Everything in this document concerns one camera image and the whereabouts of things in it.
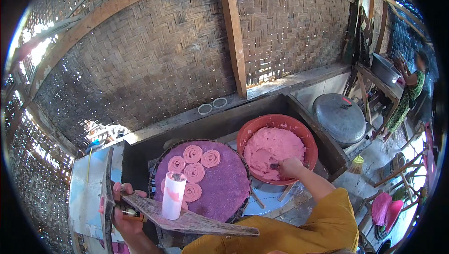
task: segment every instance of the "mustard yellow sleeve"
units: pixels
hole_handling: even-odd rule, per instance
[[[359,231],[348,192],[335,189],[322,198],[313,208],[305,225],[300,226],[319,233],[321,244],[328,249],[349,248],[355,252]]]

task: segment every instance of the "woman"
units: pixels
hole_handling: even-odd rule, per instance
[[[421,94],[424,85],[424,71],[429,65],[429,59],[423,50],[419,50],[415,57],[417,70],[412,74],[407,66],[407,63],[401,58],[396,57],[394,60],[394,65],[404,77],[406,81],[406,88],[402,93],[399,105],[394,111],[393,115],[382,129],[381,137],[384,141],[388,140],[390,135],[396,131],[396,129],[401,125],[410,110],[416,104],[416,99]]]
[[[359,232],[356,219],[343,188],[336,189],[326,179],[305,168],[298,159],[286,159],[279,163],[279,172],[285,177],[297,178],[312,195],[317,205],[306,224],[296,227],[261,216],[245,216],[236,224],[256,227],[259,237],[205,235],[185,246],[183,254],[348,254],[356,251]],[[129,183],[123,184],[127,193],[132,193]],[[113,194],[120,200],[120,183],[115,183]],[[143,191],[135,191],[146,196]],[[120,232],[131,254],[162,252],[143,233],[142,222],[125,221],[117,208],[113,223]]]

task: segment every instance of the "aluminum pot lid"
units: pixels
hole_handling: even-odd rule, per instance
[[[354,144],[365,135],[365,117],[360,107],[338,93],[318,96],[313,102],[313,114],[335,141]]]

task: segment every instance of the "orange plastic bowl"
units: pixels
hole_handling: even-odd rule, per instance
[[[304,162],[309,163],[309,169],[313,170],[313,168],[317,164],[318,159],[318,148],[317,144],[315,143],[315,139],[313,138],[310,130],[302,122],[290,116],[271,114],[260,116],[245,123],[245,125],[239,130],[239,134],[237,134],[237,152],[239,154],[243,156],[243,151],[248,140],[254,133],[256,133],[257,130],[263,127],[277,127],[295,133],[306,147],[306,151],[304,153]],[[287,181],[267,180],[254,173],[251,167],[249,167],[249,169],[251,175],[254,178],[272,185],[285,186],[298,181],[294,178]]]

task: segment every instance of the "yellow straw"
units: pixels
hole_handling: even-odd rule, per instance
[[[86,179],[86,183],[89,183],[90,156],[92,156],[92,148],[90,148],[89,162],[87,163],[87,179]]]

